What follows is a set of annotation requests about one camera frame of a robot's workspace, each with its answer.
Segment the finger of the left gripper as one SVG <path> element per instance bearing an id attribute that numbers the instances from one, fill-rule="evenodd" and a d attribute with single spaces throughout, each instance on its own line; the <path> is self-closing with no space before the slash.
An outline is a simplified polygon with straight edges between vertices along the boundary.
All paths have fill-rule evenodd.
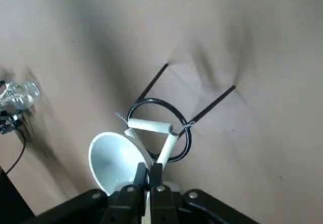
<path id="1" fill-rule="evenodd" d="M 18 129 L 18 127 L 22 125 L 22 115 L 17 114 L 9 114 L 9 113 L 1 113 L 1 134 L 4 135 L 11 131 Z"/>

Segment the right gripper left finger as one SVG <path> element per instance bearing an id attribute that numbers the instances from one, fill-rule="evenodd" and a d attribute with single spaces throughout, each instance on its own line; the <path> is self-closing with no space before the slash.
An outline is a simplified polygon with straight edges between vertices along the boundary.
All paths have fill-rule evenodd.
<path id="1" fill-rule="evenodd" d="M 108 196 L 91 189 L 25 223 L 141 223 L 147 169 L 139 163 L 132 183 Z"/>

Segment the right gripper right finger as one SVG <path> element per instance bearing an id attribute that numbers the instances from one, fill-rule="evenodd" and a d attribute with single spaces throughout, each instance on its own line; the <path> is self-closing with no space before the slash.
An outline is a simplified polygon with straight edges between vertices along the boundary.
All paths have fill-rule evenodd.
<path id="1" fill-rule="evenodd" d="M 172 191 L 161 163 L 151 168 L 149 186 L 151 223 L 257 223 L 202 190 Z"/>

